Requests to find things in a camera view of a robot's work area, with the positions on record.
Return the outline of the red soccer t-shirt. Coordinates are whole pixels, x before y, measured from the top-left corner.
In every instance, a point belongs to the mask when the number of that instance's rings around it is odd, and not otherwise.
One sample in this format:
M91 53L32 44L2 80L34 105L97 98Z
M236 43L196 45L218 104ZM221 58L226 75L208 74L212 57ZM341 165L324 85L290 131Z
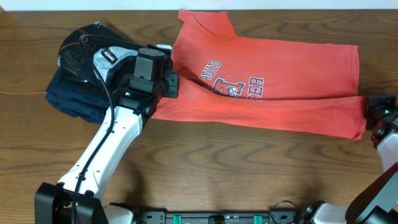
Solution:
M362 137L357 46L240 37L226 12L178 18L178 97L161 99L154 118Z

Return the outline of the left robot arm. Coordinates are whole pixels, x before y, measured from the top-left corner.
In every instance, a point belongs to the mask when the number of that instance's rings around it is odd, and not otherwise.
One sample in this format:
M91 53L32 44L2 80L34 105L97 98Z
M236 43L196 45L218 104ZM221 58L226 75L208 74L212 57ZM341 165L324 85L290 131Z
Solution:
M36 223L135 223L134 211L120 204L103 207L109 181L122 156L155 113L158 101L178 96L178 75L169 67L171 46L137 51L129 86L107 110L98 132L57 184L35 193Z

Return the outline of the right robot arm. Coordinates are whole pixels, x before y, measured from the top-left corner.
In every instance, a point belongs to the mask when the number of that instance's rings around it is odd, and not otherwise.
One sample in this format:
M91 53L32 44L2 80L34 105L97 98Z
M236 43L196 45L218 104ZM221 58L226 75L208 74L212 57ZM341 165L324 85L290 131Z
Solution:
M366 129L382 161L383 174L349 205L324 201L308 206L298 217L300 223L390 224L397 223L397 97L373 95L366 102Z

